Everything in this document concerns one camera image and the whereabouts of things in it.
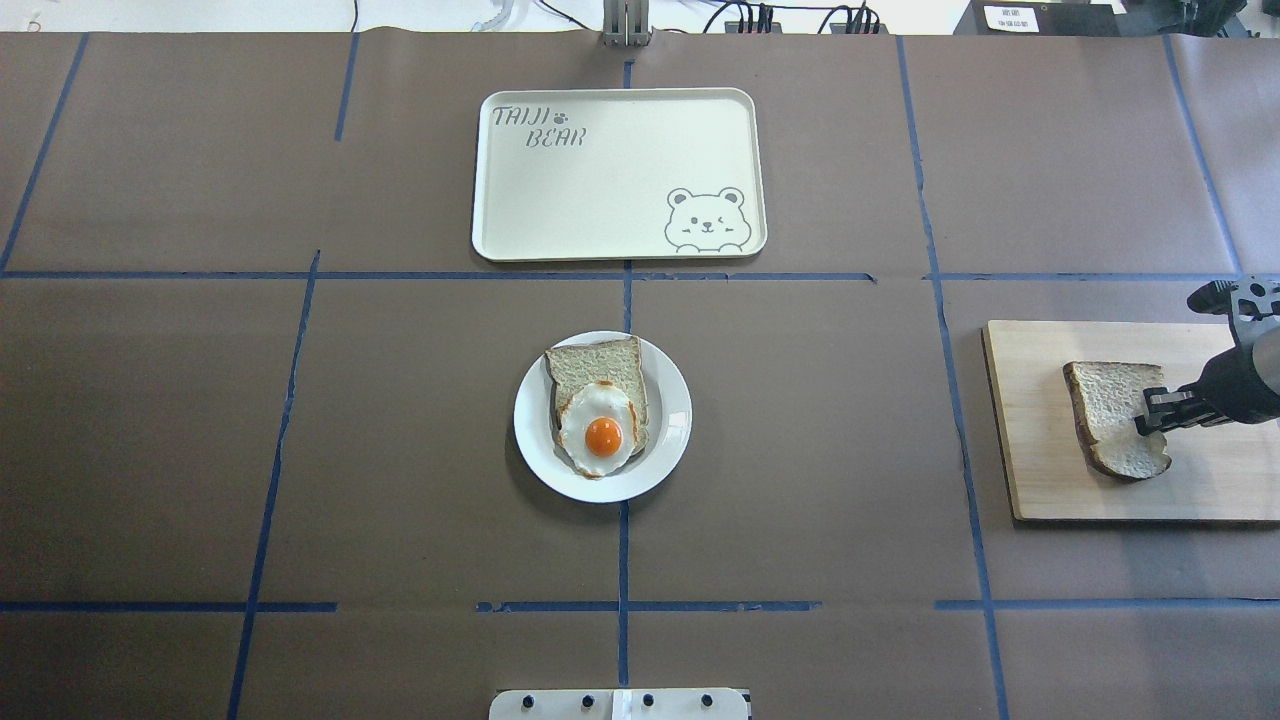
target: toast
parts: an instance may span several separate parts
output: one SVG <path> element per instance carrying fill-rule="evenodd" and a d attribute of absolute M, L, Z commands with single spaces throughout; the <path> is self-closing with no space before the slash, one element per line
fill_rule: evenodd
<path fill-rule="evenodd" d="M 649 443 L 649 401 L 640 372 L 640 341 L 634 336 L 594 345 L 562 345 L 545 352 L 547 372 L 554 383 L 553 402 L 557 423 L 573 393 L 589 383 L 609 380 L 627 393 L 636 413 L 636 446 L 631 455 Z"/>
<path fill-rule="evenodd" d="M 1160 365 L 1068 363 L 1062 374 L 1089 465 L 1121 480 L 1155 478 L 1172 465 L 1165 434 L 1142 437 L 1133 421 L 1144 410 L 1142 391 L 1165 384 Z"/>

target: fried egg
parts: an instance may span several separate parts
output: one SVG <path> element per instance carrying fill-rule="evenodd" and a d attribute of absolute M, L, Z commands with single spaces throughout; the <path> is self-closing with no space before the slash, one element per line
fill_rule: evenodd
<path fill-rule="evenodd" d="M 557 442 L 580 475 L 603 478 L 621 468 L 635 450 L 635 406 L 608 380 L 585 386 L 561 411 Z"/>

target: egg yolk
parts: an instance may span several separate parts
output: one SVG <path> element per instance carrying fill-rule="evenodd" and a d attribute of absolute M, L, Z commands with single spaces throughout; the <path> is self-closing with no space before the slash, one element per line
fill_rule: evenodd
<path fill-rule="evenodd" d="M 596 457 L 608 457 L 622 447 L 622 425 L 613 418 L 596 418 L 586 427 L 586 448 Z"/>

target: bear drawing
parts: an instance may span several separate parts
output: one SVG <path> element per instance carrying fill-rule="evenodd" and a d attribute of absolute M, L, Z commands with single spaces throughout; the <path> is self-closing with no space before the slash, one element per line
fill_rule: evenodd
<path fill-rule="evenodd" d="M 716 195 L 694 195 L 682 187 L 667 195 L 671 219 L 667 242 L 676 252 L 741 250 L 751 240 L 751 225 L 742 214 L 742 191 L 726 187 Z"/>

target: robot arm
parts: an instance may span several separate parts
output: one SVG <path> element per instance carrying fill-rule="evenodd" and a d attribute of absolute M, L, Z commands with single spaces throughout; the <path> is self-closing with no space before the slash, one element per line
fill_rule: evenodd
<path fill-rule="evenodd" d="M 1226 315 L 1235 347 L 1206 363 L 1199 379 L 1176 392 L 1144 389 L 1146 411 L 1134 418 L 1138 433 L 1280 418 L 1280 283 L 1258 277 L 1215 281 L 1193 292 L 1187 306 Z"/>

